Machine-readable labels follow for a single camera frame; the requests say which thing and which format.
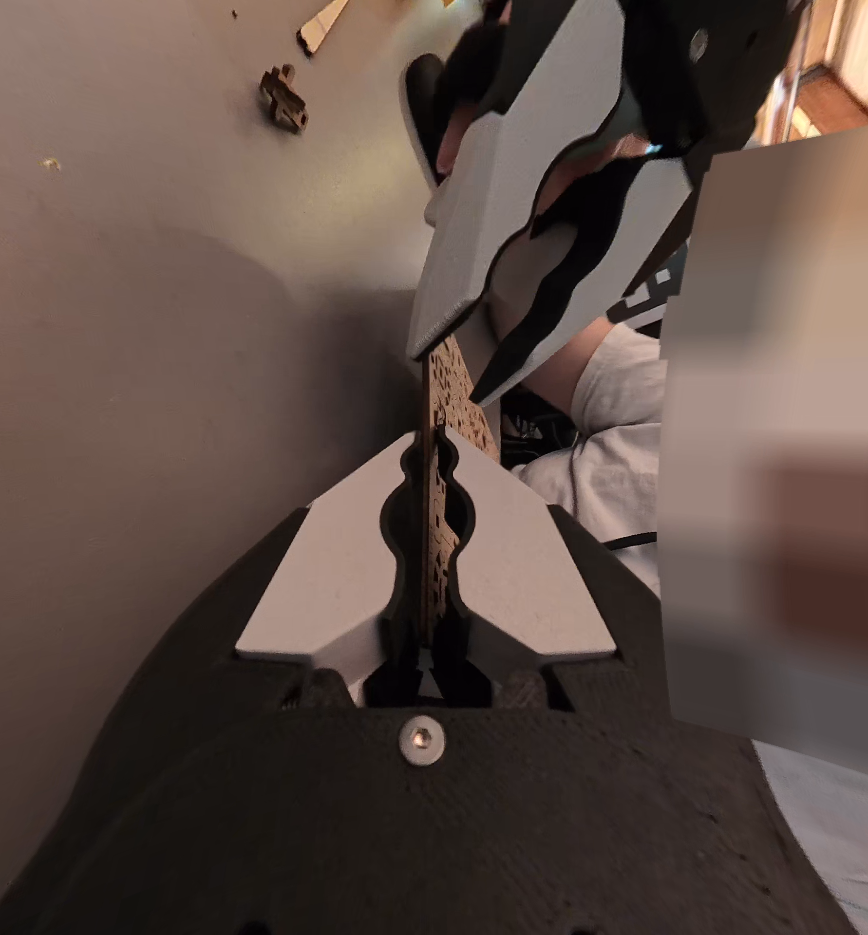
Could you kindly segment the small wooden model piece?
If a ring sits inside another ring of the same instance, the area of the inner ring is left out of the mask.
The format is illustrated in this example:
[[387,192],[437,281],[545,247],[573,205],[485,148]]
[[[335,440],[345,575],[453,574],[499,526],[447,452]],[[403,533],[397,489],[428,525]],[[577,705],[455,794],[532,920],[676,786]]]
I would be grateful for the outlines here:
[[274,66],[263,74],[259,92],[269,120],[285,131],[300,135],[307,128],[309,114],[304,99],[295,91],[295,74],[292,64]]

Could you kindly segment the black ribbed wrist pad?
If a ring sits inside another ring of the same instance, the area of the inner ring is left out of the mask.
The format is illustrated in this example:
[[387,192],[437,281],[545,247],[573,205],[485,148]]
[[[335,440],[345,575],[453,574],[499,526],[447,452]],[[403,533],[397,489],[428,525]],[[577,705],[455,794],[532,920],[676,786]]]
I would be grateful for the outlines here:
[[401,84],[406,125],[414,135],[420,164],[434,189],[444,179],[438,170],[438,157],[449,123],[439,95],[443,69],[440,57],[424,53],[406,66]]

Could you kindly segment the laser-cut wooden parts sheet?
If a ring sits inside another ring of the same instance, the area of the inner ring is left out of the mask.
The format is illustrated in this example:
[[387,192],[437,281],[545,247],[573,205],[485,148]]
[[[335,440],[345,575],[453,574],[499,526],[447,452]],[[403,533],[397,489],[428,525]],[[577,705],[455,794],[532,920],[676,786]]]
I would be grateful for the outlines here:
[[455,337],[448,337],[424,359],[422,433],[424,483],[421,507],[421,635],[431,644],[446,610],[449,563],[458,543],[445,519],[446,486],[440,477],[437,428],[451,427],[495,462],[500,449],[481,407],[470,401],[473,382]]

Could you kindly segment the thin wooden stick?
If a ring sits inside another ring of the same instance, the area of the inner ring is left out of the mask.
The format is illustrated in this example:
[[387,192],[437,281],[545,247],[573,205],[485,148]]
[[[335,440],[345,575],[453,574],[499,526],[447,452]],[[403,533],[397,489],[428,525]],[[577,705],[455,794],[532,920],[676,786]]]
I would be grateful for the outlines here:
[[306,57],[311,58],[318,51],[348,3],[331,1],[300,27],[296,39]]

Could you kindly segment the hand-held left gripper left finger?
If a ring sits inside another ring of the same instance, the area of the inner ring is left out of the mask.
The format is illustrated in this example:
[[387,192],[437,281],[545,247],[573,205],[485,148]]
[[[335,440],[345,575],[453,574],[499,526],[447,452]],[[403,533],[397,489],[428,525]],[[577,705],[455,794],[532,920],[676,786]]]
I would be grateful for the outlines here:
[[424,446],[409,432],[317,497],[237,642],[241,659],[341,676],[357,707],[416,665]]

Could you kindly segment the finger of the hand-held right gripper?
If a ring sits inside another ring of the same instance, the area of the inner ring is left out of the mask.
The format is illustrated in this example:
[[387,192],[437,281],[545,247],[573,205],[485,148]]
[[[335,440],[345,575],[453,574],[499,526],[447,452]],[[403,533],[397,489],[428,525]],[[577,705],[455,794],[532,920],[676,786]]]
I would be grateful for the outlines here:
[[516,2],[486,112],[464,134],[433,196],[433,236],[415,291],[407,356],[418,360],[478,303],[490,269],[527,228],[545,179],[567,150],[598,134],[623,83],[623,8],[574,2],[517,90],[551,2]]
[[498,345],[471,394],[490,405],[625,294],[693,191],[682,158],[615,160],[581,178],[559,204],[585,213],[528,312]]

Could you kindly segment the person's white shirt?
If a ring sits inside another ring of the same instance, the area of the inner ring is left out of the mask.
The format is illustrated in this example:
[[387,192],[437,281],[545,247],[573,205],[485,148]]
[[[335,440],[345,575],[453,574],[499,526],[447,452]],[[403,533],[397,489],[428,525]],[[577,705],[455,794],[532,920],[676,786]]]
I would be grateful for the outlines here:
[[[590,359],[570,415],[577,439],[512,472],[599,541],[656,529],[665,364],[623,323]],[[868,776],[754,744],[792,832],[860,933],[868,933]]]

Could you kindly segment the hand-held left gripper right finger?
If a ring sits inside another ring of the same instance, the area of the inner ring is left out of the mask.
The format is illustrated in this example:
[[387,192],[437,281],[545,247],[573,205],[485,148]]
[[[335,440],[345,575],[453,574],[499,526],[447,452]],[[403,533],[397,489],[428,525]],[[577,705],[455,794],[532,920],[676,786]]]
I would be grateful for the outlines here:
[[549,504],[451,427],[437,430],[445,520],[458,537],[434,632],[444,702],[488,708],[518,673],[615,656]]

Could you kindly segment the person's right hand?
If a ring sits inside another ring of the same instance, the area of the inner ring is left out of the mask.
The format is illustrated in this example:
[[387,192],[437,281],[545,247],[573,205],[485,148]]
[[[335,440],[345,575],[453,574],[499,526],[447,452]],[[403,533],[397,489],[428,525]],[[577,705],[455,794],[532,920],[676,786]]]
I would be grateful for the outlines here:
[[464,135],[476,118],[478,105],[464,102],[457,105],[446,125],[436,157],[436,171],[443,177],[451,175]]

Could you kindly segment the black framed marker sign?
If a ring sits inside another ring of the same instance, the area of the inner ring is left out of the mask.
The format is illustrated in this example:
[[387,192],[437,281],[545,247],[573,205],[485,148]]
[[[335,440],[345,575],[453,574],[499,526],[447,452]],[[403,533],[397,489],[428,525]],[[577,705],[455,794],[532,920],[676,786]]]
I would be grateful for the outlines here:
[[624,323],[642,335],[660,339],[667,303],[680,295],[689,240],[633,293],[620,299],[608,312],[613,324]]

